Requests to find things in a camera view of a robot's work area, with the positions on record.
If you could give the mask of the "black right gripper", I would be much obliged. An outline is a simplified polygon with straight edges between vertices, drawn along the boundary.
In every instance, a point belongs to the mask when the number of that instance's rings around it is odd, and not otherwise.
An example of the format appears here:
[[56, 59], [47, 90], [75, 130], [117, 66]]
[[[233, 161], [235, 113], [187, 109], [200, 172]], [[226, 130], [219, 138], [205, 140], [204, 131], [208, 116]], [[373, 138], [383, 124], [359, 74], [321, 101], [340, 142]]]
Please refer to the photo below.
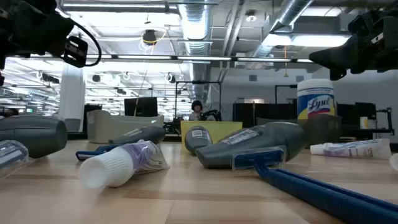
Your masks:
[[351, 73], [398, 69], [398, 9], [371, 10], [358, 15], [348, 25], [352, 34], [344, 44], [312, 52], [309, 59], [330, 69], [330, 80]]

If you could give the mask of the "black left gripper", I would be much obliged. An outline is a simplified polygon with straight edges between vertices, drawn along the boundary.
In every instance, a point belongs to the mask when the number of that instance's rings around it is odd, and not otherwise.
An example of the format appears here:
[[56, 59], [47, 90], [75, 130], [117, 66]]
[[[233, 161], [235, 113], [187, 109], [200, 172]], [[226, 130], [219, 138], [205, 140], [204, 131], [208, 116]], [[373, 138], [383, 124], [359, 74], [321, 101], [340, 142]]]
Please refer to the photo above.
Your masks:
[[10, 56], [64, 54], [75, 24], [56, 8], [56, 0], [0, 0], [0, 69]]

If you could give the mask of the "white travel toothpaste tube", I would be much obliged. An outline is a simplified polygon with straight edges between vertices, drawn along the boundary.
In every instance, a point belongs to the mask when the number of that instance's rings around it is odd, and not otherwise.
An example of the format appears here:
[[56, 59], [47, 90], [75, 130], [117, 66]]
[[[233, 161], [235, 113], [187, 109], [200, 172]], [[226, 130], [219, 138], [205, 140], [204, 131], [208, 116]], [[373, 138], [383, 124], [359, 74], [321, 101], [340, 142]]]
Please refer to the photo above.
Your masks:
[[388, 160], [392, 156], [388, 139], [317, 144], [310, 146], [310, 153], [318, 156], [383, 160]]
[[161, 148], [152, 141], [140, 140], [85, 160], [78, 175], [84, 187], [99, 189], [120, 187], [134, 175], [168, 168]]

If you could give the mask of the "Lysol wipes canister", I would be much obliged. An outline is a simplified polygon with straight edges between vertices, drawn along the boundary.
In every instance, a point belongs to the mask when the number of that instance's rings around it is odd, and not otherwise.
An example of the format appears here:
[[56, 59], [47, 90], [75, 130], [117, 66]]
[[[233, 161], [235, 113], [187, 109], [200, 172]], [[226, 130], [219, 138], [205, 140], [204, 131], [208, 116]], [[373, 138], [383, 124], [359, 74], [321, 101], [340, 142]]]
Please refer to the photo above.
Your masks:
[[336, 114], [334, 86], [329, 79], [309, 79], [297, 84], [298, 119], [317, 114]]

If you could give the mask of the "black equipment desk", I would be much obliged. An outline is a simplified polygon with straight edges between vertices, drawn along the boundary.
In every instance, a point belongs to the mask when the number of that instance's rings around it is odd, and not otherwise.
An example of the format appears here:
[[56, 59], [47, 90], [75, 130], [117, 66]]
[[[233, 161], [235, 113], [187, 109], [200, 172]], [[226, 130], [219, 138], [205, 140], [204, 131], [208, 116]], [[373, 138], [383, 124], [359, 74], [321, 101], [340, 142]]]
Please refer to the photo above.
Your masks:
[[[395, 135], [392, 125], [392, 108], [377, 109], [374, 103], [337, 104], [337, 115], [341, 118], [341, 137], [355, 140], [374, 139], [376, 134]], [[387, 127], [377, 126], [377, 114], [384, 113]]]

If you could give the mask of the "dark grey plastic bin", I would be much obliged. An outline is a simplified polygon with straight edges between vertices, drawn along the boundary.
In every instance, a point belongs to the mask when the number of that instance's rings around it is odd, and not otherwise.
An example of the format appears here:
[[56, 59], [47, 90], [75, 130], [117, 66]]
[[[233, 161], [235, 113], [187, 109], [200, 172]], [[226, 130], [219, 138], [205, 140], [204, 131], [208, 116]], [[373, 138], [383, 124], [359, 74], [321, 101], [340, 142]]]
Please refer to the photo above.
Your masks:
[[266, 119], [256, 118], [256, 124], [288, 122], [301, 126], [307, 137], [307, 147], [317, 144], [338, 142], [342, 135], [342, 118], [330, 114], [318, 114], [309, 119]]

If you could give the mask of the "white building pillar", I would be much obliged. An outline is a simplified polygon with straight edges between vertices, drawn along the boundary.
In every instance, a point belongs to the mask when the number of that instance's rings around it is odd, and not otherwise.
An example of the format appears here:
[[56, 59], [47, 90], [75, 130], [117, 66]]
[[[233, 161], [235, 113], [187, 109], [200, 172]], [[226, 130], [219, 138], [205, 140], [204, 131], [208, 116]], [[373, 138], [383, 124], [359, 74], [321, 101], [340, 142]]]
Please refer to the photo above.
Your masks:
[[69, 133], [83, 128], [86, 73], [67, 63], [63, 64], [58, 116], [64, 121]]

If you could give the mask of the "black partition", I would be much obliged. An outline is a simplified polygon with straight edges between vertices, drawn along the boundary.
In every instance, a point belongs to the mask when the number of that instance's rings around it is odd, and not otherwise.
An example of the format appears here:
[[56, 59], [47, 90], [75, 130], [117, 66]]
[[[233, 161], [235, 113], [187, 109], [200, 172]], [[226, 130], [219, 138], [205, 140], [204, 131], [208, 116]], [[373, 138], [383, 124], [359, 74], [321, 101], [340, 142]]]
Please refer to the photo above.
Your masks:
[[297, 120], [297, 105], [264, 104], [264, 103], [234, 103], [233, 121], [242, 122], [244, 128], [264, 124], [269, 120]]

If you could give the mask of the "black light bar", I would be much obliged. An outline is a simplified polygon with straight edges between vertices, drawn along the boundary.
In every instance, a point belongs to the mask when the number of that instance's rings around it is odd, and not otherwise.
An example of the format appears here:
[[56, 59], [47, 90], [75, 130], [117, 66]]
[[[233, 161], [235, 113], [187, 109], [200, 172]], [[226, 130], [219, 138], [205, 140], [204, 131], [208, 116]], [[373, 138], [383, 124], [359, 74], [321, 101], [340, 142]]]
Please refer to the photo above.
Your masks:
[[76, 67], [92, 67], [97, 65], [99, 62], [107, 61], [132, 61], [132, 62], [163, 62], [163, 63], [180, 63], [180, 62], [259, 62], [259, 63], [313, 63], [313, 61], [304, 58], [254, 58], [254, 57], [211, 57], [211, 56], [191, 56], [191, 55], [98, 55], [91, 54], [87, 55], [83, 61], [78, 61], [77, 57], [67, 56], [54, 57], [52, 55], [31, 55], [30, 57], [0, 57], [0, 67], [3, 68], [6, 60], [60, 60], [65, 63], [69, 63]]

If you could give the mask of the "light grey plastic bin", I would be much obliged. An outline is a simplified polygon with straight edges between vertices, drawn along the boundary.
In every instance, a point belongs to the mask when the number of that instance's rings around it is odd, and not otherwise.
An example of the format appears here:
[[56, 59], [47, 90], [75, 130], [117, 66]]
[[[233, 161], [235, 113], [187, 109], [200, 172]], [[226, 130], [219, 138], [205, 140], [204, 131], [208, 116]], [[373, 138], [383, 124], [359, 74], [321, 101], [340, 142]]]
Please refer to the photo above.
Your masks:
[[164, 116], [139, 117], [111, 115], [104, 110], [87, 113], [87, 135], [91, 143], [108, 143], [110, 139], [119, 138], [135, 129], [146, 126], [162, 127]]

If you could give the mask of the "yellow plastic bin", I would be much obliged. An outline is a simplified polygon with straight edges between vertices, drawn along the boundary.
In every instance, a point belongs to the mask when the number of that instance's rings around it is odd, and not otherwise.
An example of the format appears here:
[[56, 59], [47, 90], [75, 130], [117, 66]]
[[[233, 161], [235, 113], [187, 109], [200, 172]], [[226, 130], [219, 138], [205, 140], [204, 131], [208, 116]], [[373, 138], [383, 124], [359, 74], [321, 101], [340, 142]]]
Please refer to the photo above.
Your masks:
[[187, 131], [193, 126], [203, 126], [210, 133], [213, 144], [222, 140], [229, 134], [238, 131], [243, 128], [242, 122], [234, 121], [182, 121], [181, 132], [182, 132], [182, 147], [185, 148], [185, 135]]

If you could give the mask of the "black office chair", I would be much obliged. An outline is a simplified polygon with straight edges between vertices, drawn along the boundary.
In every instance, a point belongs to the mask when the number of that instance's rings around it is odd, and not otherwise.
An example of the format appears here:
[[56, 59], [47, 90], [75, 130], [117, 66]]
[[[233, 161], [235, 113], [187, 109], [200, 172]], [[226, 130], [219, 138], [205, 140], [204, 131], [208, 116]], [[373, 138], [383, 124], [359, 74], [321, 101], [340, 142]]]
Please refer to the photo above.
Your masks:
[[218, 110], [209, 110], [201, 114], [202, 121], [208, 121], [213, 118], [214, 121], [222, 121], [221, 113]]

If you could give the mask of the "black computer monitor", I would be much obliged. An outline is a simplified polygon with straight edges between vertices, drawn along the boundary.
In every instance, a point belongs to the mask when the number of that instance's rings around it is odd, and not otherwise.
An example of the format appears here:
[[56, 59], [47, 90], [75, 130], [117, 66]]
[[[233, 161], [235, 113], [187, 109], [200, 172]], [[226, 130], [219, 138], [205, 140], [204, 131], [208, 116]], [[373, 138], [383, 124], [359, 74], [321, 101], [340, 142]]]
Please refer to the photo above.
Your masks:
[[158, 116], [157, 98], [140, 97], [124, 100], [124, 114], [126, 116], [154, 117]]

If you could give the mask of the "person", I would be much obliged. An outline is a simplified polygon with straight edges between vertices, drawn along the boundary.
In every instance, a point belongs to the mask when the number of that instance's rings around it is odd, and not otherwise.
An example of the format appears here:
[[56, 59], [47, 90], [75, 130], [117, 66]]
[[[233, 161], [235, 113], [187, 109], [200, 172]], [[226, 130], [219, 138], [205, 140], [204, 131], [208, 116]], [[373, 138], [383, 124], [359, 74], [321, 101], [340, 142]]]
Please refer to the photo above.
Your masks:
[[189, 115], [189, 121], [200, 121], [202, 117], [203, 105], [201, 101], [195, 100], [192, 102], [192, 112]]

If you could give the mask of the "black stand frame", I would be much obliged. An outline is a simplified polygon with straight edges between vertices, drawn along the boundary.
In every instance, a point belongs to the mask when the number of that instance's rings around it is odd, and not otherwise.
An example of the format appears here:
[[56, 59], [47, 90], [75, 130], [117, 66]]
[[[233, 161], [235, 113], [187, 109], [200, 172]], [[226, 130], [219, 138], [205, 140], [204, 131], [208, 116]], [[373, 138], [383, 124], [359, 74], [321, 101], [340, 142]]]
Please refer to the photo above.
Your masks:
[[182, 93], [182, 91], [187, 91], [188, 97], [191, 100], [199, 100], [201, 101], [202, 105], [206, 105], [208, 100], [211, 98], [210, 91], [212, 89], [215, 89], [218, 93], [218, 109], [208, 109], [206, 111], [218, 110], [221, 113], [221, 82], [212, 82], [206, 80], [176, 81], [174, 90], [174, 117], [177, 117], [177, 97]]
[[278, 104], [278, 87], [289, 87], [289, 88], [295, 88], [297, 89], [297, 84], [291, 84], [291, 85], [275, 85], [274, 87], [274, 100], [275, 104]]

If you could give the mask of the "silver ventilation duct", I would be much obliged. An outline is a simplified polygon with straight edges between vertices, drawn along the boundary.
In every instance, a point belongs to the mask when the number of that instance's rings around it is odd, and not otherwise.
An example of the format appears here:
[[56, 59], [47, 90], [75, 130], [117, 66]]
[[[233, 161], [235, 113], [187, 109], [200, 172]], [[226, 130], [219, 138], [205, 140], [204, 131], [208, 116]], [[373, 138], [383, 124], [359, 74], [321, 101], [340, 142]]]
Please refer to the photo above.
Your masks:
[[[207, 57], [210, 56], [211, 44], [211, 5], [208, 0], [186, 0], [188, 4], [178, 6], [182, 17], [181, 26], [183, 37], [188, 40], [185, 49], [188, 56]], [[210, 81], [210, 62], [192, 62], [189, 64], [191, 81]], [[208, 99], [209, 85], [192, 84], [190, 96], [193, 100], [205, 103]]]
[[277, 34], [292, 33], [295, 21], [312, 2], [314, 0], [283, 0], [280, 10], [268, 16], [265, 20], [262, 27], [263, 40], [249, 56], [254, 58], [267, 57], [271, 50], [278, 45], [273, 44], [272, 41], [281, 39]]

